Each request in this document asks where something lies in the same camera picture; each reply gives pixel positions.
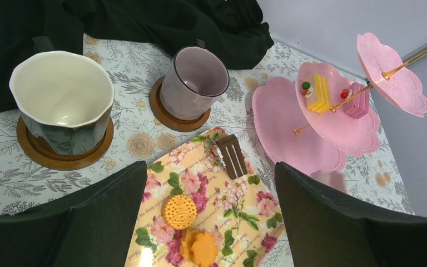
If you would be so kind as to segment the pink wafer biscuit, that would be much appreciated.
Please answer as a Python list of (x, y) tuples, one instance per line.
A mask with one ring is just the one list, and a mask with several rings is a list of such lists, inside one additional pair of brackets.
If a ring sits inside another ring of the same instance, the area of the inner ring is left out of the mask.
[[(348, 89), (351, 92), (351, 96), (356, 95), (360, 90), (365, 86), (354, 82), (351, 84)], [(361, 94), (358, 94), (355, 98), (345, 103), (341, 108), (344, 110), (344, 113), (351, 118), (361, 119), (363, 116), (367, 115), (370, 107), (370, 91), (366, 90)]]

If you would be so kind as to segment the chocolate wafer biscuit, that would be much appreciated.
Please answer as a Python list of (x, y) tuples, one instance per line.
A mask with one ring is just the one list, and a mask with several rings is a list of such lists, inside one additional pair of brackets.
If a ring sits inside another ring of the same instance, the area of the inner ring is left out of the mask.
[(231, 180), (248, 174), (239, 141), (234, 134), (218, 139), (216, 145), (220, 149), (225, 169)]

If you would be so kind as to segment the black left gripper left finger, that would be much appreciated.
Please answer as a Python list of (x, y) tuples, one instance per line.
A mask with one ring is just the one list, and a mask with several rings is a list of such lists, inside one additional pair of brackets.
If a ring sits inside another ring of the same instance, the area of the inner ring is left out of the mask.
[(124, 266), (147, 181), (137, 161), (67, 196), (0, 215), (0, 266)]

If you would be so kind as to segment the purple mug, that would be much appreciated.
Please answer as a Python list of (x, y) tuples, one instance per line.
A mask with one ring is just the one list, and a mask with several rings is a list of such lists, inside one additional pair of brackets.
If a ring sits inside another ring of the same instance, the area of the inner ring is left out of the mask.
[(162, 82), (160, 100), (179, 120), (194, 120), (228, 89), (229, 72), (223, 61), (196, 39), (176, 52)]

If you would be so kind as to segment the white paper cup black base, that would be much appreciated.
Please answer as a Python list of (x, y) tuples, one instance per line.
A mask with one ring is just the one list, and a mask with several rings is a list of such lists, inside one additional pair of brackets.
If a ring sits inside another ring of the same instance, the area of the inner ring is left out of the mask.
[(9, 80), (21, 117), (53, 152), (85, 154), (105, 135), (115, 96), (111, 79), (93, 59), (55, 50), (48, 37), (32, 41), (34, 55)]

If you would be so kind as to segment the pink three-tier cake stand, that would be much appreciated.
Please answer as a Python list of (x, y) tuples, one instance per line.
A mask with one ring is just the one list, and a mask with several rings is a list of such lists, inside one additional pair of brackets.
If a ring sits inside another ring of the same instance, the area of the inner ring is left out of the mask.
[[(418, 76), (409, 66), (427, 54), (427, 48), (402, 59), (390, 46), (382, 44), (373, 33), (357, 36), (358, 59), (367, 84), (351, 96), (354, 82), (339, 74), (329, 63), (303, 63), (295, 81), (274, 77), (258, 87), (252, 97), (257, 136), (274, 162), (285, 162), (305, 174), (340, 171), (347, 156), (371, 154), (380, 147), (380, 119), (369, 107), (367, 115), (357, 120), (341, 108), (366, 90), (378, 92), (387, 102), (417, 117), (427, 113), (427, 97)], [(332, 107), (318, 114), (309, 111), (301, 84), (312, 74), (327, 78)]]

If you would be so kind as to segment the yellow wafer biscuit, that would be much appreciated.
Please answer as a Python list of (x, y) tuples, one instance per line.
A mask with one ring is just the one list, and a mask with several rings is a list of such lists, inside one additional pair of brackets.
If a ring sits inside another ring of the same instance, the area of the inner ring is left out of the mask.
[(322, 114), (331, 109), (332, 100), (327, 78), (314, 73), (301, 84), (301, 89), (309, 111)]

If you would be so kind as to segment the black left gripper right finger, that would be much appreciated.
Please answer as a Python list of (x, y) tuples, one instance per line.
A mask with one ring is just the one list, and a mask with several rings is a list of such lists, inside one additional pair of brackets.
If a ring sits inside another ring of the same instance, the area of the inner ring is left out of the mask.
[(427, 217), (359, 200), (285, 162), (275, 184), (295, 266), (427, 266)]

